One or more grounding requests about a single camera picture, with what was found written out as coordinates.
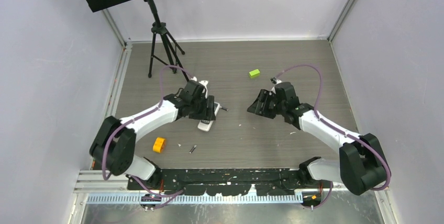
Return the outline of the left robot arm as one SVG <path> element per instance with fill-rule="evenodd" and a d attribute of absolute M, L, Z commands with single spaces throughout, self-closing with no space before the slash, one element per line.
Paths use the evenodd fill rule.
<path fill-rule="evenodd" d="M 135 154 L 136 143 L 145 135 L 181 118 L 212 121 L 215 99 L 208 94 L 208 81 L 190 79 L 176 94 L 163 97 L 154 106 L 129 117 L 104 119 L 89 154 L 105 173 L 130 175 L 147 189 L 160 185 L 160 168 Z"/>

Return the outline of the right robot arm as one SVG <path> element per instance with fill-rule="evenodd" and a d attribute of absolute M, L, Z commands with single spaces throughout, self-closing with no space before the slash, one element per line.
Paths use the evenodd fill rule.
<path fill-rule="evenodd" d="M 337 182 L 355 195 L 388 186 L 391 171 L 378 138 L 349 131 L 325 118 L 314 106 L 301 103 L 291 83 L 276 83 L 269 91 L 262 89 L 247 111 L 270 119 L 280 115 L 285 123 L 316 137 L 339 155 L 338 161 L 316 156 L 301 163 L 298 172 L 303 186 Z"/>

